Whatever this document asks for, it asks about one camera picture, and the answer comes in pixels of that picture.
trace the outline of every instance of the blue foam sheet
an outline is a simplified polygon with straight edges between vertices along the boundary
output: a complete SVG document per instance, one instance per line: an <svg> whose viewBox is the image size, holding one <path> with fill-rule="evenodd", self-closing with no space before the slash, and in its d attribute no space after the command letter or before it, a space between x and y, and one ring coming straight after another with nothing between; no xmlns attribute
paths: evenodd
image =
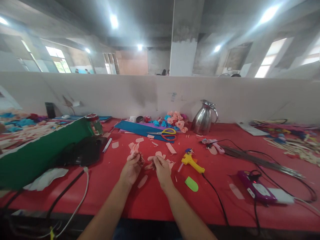
<svg viewBox="0 0 320 240"><path fill-rule="evenodd" d="M157 128L148 127L145 125L141 125L138 123L132 123L132 122L128 122L128 121L121 121L115 127L126 130L128 132L133 132L135 134L145 136L145 137L148 135L147 132L160 132L161 131L160 129L157 129ZM174 143L174 141L165 140L163 137L161 137L161 135L153 135L153 136L154 136L154 139L164 141L164 142Z"/></svg>

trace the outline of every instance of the green box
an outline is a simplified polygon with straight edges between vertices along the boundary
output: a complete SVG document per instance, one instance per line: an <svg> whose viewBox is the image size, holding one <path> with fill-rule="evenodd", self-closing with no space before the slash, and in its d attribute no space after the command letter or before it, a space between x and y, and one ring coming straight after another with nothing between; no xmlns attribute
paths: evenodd
<svg viewBox="0 0 320 240"><path fill-rule="evenodd" d="M86 119L80 118L12 153L0 155L0 187L19 190L54 167L66 146L91 135Z"/></svg>

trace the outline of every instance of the white cloth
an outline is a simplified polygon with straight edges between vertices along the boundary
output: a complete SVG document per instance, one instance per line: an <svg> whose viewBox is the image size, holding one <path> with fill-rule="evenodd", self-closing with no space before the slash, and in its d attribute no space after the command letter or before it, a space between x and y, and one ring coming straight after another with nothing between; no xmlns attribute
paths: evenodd
<svg viewBox="0 0 320 240"><path fill-rule="evenodd" d="M34 180L33 183L28 184L27 186L23 187L25 190L29 191L42 191L45 187L49 186L53 180L59 177L63 177L67 174L69 170L64 168L52 168Z"/></svg>

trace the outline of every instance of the purple power strip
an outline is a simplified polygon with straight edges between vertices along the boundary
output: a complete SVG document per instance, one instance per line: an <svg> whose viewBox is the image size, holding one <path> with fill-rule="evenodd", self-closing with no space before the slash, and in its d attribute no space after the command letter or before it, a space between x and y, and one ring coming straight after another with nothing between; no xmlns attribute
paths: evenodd
<svg viewBox="0 0 320 240"><path fill-rule="evenodd" d="M248 177L249 174L249 171L238 171L238 177L250 195L255 198L256 193L257 201L263 204L275 203L277 198L259 180L251 182Z"/></svg>

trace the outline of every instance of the scissors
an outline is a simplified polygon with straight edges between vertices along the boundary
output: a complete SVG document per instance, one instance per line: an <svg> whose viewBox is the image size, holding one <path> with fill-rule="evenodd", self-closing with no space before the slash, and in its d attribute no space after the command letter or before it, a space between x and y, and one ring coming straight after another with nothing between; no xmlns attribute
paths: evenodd
<svg viewBox="0 0 320 240"><path fill-rule="evenodd" d="M161 135L161 137L163 137L167 141L174 141L177 138L176 136L177 132L173 128L166 128L161 132L147 132L147 133L152 135Z"/></svg>

